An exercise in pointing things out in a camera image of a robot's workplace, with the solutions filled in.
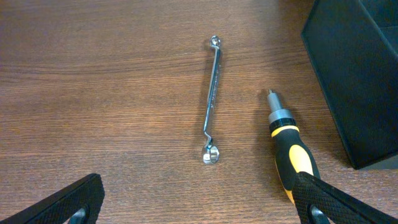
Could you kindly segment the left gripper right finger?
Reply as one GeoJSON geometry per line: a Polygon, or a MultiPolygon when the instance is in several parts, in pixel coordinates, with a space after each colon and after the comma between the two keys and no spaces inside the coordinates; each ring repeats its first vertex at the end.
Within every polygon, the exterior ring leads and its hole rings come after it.
{"type": "Polygon", "coordinates": [[[306,172],[296,174],[292,195],[301,223],[397,223],[397,219],[306,172]]]}

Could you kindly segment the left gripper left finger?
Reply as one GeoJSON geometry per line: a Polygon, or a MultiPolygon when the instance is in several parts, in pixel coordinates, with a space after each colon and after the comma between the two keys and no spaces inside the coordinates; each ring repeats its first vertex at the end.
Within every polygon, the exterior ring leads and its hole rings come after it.
{"type": "Polygon", "coordinates": [[[104,196],[101,176],[92,173],[1,223],[96,223],[104,196]]]}

